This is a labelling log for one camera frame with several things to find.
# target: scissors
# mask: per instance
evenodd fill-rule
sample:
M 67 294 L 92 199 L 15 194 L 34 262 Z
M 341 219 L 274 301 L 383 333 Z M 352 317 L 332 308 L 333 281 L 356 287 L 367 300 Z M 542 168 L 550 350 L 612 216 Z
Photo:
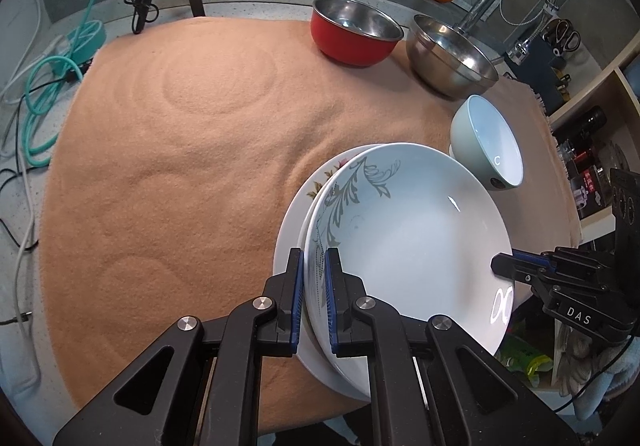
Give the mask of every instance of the scissors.
M 551 45 L 556 57 L 560 57 L 563 52 L 575 52 L 581 42 L 580 33 L 572 23 L 558 18 L 549 22 L 543 39 Z

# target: blue container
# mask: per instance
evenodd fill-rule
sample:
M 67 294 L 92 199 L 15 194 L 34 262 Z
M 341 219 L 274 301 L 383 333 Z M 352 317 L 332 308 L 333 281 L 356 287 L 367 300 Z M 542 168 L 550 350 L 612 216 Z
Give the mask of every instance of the blue container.
M 640 54 L 625 68 L 625 77 L 636 97 L 640 98 Z

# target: stacked plate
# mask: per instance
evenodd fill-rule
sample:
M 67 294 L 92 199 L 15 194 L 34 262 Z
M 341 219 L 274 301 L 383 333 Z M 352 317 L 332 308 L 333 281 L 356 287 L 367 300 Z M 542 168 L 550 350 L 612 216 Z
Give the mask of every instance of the stacked plate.
M 482 184 L 461 164 L 411 143 L 354 148 L 318 168 L 282 222 L 273 273 L 291 247 L 305 251 L 305 312 L 298 358 L 336 392 L 369 400 L 366 358 L 336 358 L 328 337 L 324 251 L 367 294 L 400 314 L 446 314 L 490 353 L 511 314 L 513 284 L 496 278 L 491 259 L 511 252 L 502 218 Z

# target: faucet spout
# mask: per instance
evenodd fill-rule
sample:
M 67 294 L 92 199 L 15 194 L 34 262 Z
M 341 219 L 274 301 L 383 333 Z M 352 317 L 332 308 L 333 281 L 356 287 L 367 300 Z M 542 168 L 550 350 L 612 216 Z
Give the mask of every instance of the faucet spout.
M 473 26 L 478 23 L 480 18 L 484 15 L 485 12 L 489 9 L 489 7 L 496 0 L 478 0 L 472 7 L 471 10 L 466 14 L 464 18 L 458 23 L 455 28 L 456 30 L 464 33 L 469 33 L 469 31 L 473 28 Z M 542 32 L 542 29 L 545 27 L 546 23 L 551 19 L 552 15 L 558 10 L 556 6 L 556 2 L 558 0 L 546 0 L 545 5 L 543 7 L 543 12 L 540 16 L 540 21 L 536 29 L 525 39 L 519 40 L 516 43 L 516 46 L 507 52 L 508 56 L 514 63 L 520 64 L 522 60 L 527 56 L 529 52 L 529 45 L 533 41 L 533 39 Z

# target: triangular cutout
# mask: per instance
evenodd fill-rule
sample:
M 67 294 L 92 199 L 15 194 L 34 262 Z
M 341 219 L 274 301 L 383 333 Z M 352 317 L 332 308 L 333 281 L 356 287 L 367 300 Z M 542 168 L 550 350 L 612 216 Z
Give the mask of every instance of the triangular cutout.
M 172 347 L 162 347 L 127 384 L 117 391 L 113 397 L 114 402 L 140 415 L 149 415 L 173 356 Z
M 480 413 L 489 415 L 516 401 L 516 394 L 486 368 L 473 352 L 459 348 L 456 354 Z

